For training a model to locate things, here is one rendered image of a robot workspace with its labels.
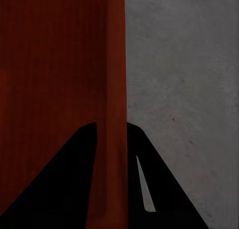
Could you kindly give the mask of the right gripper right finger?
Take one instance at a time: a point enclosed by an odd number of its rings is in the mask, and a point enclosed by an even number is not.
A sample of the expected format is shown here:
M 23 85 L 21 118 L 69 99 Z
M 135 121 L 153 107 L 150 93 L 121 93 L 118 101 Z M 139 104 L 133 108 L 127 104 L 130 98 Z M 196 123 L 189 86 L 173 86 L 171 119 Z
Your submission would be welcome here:
M 138 156 L 156 212 L 144 209 Z M 128 229 L 209 229 L 144 131 L 127 122 Z

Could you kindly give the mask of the storage box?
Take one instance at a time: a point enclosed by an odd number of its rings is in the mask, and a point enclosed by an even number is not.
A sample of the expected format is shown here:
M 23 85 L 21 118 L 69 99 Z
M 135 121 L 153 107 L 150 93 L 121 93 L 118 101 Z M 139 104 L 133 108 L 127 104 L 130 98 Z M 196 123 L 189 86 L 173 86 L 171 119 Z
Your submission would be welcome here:
M 0 0 L 0 217 L 93 122 L 85 229 L 128 229 L 124 0 Z

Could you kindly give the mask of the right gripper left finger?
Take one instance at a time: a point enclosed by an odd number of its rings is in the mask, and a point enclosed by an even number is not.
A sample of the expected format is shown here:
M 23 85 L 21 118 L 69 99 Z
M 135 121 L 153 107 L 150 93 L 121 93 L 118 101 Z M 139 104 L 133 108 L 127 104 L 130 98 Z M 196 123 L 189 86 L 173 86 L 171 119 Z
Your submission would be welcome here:
M 79 128 L 0 217 L 0 229 L 85 229 L 97 124 Z

